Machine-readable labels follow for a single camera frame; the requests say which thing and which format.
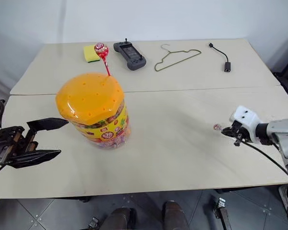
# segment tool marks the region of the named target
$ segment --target sponge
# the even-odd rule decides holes
[[[92,62],[92,61],[99,61],[100,57],[97,55],[94,49],[95,45],[92,46],[85,46],[83,48],[84,52],[84,58],[87,62]]]

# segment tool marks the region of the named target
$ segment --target wire hanger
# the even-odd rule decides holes
[[[197,49],[190,49],[189,51],[179,50],[179,51],[171,52],[171,51],[169,51],[168,49],[165,49],[165,48],[163,47],[164,45],[169,46],[169,44],[162,44],[162,45],[161,45],[161,48],[164,49],[164,50],[166,50],[166,51],[168,52],[168,54],[166,54],[166,55],[161,59],[161,62],[158,62],[158,63],[155,64],[155,71],[157,71],[157,72],[158,72],[158,71],[161,71],[161,70],[163,70],[163,69],[166,69],[166,68],[168,68],[168,67],[171,67],[171,66],[173,66],[173,65],[176,65],[176,64],[178,64],[178,63],[181,63],[181,62],[183,62],[183,61],[185,61],[185,60],[188,60],[188,59],[190,59],[190,58],[192,58],[192,57],[195,57],[195,56],[197,56],[197,55],[200,55],[200,54],[202,53],[201,51],[199,51],[199,50],[197,50]],[[171,64],[171,65],[169,65],[169,66],[165,66],[165,67],[163,67],[163,68],[161,68],[161,69],[156,69],[157,65],[163,63],[164,59],[165,59],[168,55],[174,54],[174,53],[181,53],[181,52],[183,52],[183,53],[189,53],[190,51],[197,51],[198,54],[195,54],[195,55],[193,55],[193,56],[191,56],[191,57],[187,57],[187,58],[185,58],[185,59],[183,59],[183,60],[180,60],[180,61],[178,61],[178,62],[175,62],[175,63],[173,63],[173,64]]]

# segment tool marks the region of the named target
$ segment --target red lollipop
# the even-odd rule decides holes
[[[97,43],[94,46],[94,49],[95,49],[95,52],[97,53],[97,55],[100,56],[101,59],[104,61],[108,75],[110,76],[111,74],[109,72],[108,63],[106,61],[106,57],[109,53],[109,48],[103,43]]]

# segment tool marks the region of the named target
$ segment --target gray tile floor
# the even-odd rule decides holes
[[[288,221],[276,186],[257,187],[218,194],[215,190],[171,191],[94,196],[83,203],[69,199],[2,199],[0,230],[79,230],[92,216],[100,220],[125,206],[137,210],[137,229],[160,230],[161,208],[177,201],[192,230],[222,230],[212,205],[226,199],[233,230],[287,230]]]

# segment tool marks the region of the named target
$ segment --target candy jar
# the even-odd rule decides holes
[[[110,75],[86,73],[69,80],[56,103],[61,116],[99,147],[118,147],[130,135],[124,93]]]

